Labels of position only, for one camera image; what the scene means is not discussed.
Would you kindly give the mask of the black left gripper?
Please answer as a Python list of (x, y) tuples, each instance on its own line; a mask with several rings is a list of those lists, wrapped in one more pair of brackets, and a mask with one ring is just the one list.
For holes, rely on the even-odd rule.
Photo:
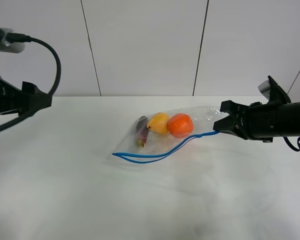
[(41, 91), (35, 84), (23, 81), (22, 88), (12, 86), (0, 78), (0, 115), (21, 115), (34, 110), (36, 112), (51, 107), (52, 96)]

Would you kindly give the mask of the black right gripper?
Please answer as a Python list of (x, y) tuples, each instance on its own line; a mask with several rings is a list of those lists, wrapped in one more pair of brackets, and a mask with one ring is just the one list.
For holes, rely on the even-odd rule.
[(220, 111), (227, 116), (213, 124), (216, 132), (266, 143), (275, 137), (290, 136), (289, 103), (243, 105), (227, 100), (221, 103)]

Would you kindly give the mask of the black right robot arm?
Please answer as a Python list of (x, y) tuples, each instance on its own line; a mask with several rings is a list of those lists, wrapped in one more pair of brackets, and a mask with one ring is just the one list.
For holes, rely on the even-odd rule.
[(216, 121), (213, 130), (223, 134), (264, 143), (277, 137), (300, 137), (300, 102), (243, 105), (227, 100), (220, 111), (228, 116)]

